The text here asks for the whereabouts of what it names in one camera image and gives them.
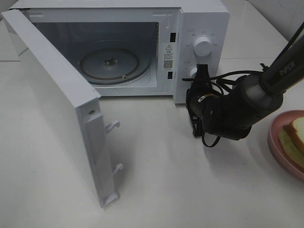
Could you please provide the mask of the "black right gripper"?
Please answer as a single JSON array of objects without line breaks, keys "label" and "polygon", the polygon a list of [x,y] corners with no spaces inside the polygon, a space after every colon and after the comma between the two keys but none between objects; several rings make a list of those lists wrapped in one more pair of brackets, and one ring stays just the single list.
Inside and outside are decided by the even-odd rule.
[{"label": "black right gripper", "polygon": [[197,64],[196,76],[185,78],[191,86],[186,94],[186,107],[191,119],[202,119],[206,106],[205,98],[222,96],[222,88],[209,79],[208,64]]}]

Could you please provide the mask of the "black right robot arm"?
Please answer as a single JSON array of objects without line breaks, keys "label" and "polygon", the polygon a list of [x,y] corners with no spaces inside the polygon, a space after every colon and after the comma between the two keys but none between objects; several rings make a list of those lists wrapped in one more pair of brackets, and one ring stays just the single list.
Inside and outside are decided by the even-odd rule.
[{"label": "black right robot arm", "polygon": [[279,109],[287,89],[304,78],[304,37],[301,25],[270,66],[262,71],[232,71],[209,76],[208,66],[197,65],[186,94],[186,108],[194,137],[203,144],[205,134],[240,140],[248,136],[254,124]]}]

